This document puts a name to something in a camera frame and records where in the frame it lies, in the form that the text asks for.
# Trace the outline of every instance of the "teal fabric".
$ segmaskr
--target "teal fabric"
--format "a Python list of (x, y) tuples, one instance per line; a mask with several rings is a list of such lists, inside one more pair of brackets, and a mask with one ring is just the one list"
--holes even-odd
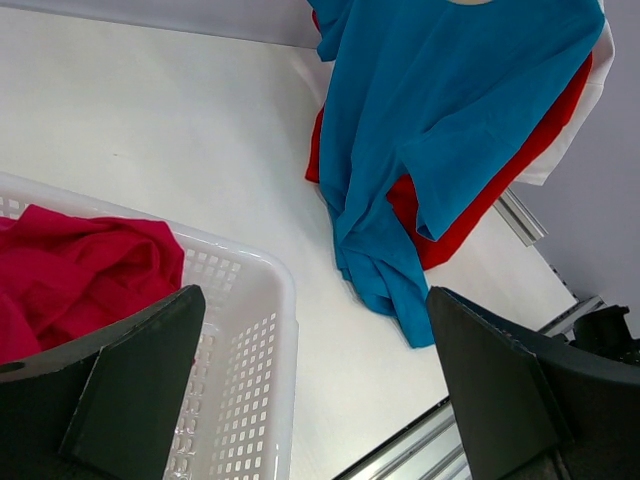
[(371, 310), (398, 319), (412, 347), (430, 345), (424, 273), (386, 193), (410, 174), (418, 231), (438, 239), (567, 86), (603, 13), (597, 0), (310, 3), (318, 53), (336, 61), (320, 190), (337, 265)]

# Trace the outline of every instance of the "white table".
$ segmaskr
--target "white table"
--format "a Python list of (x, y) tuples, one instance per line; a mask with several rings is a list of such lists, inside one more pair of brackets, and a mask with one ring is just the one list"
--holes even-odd
[[(0, 169), (176, 220), (279, 257), (300, 323), (291, 478), (338, 474), (435, 402), (434, 348), (410, 350), (336, 271), (303, 179), (322, 101), (315, 52), (0, 9)], [(490, 211), (429, 272), (540, 327), (574, 303)]]

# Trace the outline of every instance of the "white plastic basket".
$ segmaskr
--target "white plastic basket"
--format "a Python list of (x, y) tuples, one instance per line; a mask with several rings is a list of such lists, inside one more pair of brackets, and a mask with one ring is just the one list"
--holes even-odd
[[(79, 216), (149, 215), (0, 173), (0, 216), (29, 204)], [(207, 299), (164, 478), (289, 476), (298, 324), (286, 268), (251, 248), (167, 222), (185, 249), (184, 284)]]

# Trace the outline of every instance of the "wall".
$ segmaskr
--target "wall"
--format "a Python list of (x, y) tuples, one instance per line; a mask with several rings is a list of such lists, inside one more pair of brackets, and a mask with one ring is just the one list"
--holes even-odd
[(306, 0), (0, 0), (2, 6), (314, 48)]
[(640, 336), (640, 2), (605, 2), (616, 60), (604, 94), (543, 187), (518, 197), (549, 235), (538, 243), (581, 297), (628, 304)]

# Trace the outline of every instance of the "red cloth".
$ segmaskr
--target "red cloth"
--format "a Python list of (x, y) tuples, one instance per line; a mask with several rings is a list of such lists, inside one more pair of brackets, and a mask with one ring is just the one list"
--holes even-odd
[(29, 206), (0, 218), (0, 364), (126, 318), (178, 290), (184, 252), (163, 222)]
[[(589, 78), (592, 62), (593, 56), (589, 55), (518, 153), (487, 184), (438, 241), (428, 240), (416, 231), (418, 200), (413, 182), (408, 175), (398, 179), (387, 194), (387, 200), (411, 236), (422, 268), (428, 270), (448, 261), (507, 187), (556, 139), (562, 128), (571, 120)], [(324, 107), (318, 113), (313, 128), (309, 166), (305, 175), (307, 180), (315, 183), (320, 181), (320, 132), (323, 115)]]

